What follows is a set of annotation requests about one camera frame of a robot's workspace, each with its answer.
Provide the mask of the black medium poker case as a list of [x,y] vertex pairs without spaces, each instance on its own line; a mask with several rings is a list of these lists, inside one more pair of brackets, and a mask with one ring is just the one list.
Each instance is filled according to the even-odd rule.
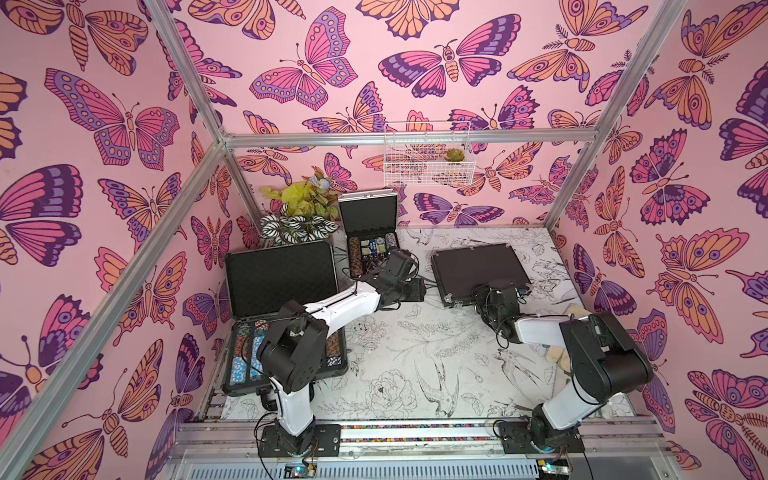
[[473,291],[494,281],[530,290],[531,280],[508,244],[437,250],[430,262],[440,300],[448,308],[472,304]]

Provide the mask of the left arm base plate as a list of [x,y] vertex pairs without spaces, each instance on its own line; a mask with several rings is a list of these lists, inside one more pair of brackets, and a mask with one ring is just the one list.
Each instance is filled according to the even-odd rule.
[[289,434],[279,424],[271,424],[261,432],[258,451],[266,458],[337,457],[340,444],[339,424],[311,424],[298,436]]

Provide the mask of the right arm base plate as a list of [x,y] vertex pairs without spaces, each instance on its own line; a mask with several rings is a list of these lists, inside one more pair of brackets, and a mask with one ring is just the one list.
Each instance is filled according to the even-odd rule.
[[505,454],[583,453],[584,443],[576,427],[553,430],[544,423],[528,419],[496,420],[492,430]]

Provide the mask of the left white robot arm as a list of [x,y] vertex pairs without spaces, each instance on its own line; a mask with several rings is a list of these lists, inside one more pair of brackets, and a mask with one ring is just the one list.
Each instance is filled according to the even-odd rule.
[[290,440],[313,435],[309,384],[320,368],[327,338],[360,317],[403,303],[418,269],[414,254],[395,249],[342,292],[314,303],[291,300],[283,305],[256,354],[278,395],[280,434]]

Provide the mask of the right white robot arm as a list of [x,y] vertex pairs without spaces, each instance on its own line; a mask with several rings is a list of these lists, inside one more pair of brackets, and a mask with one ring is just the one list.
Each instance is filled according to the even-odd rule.
[[472,297],[483,323],[508,344],[560,347],[568,355],[570,383],[530,416],[528,432],[540,449],[576,432],[615,395],[654,378],[647,355],[608,311],[583,317],[527,315],[515,285],[500,280],[476,286]]

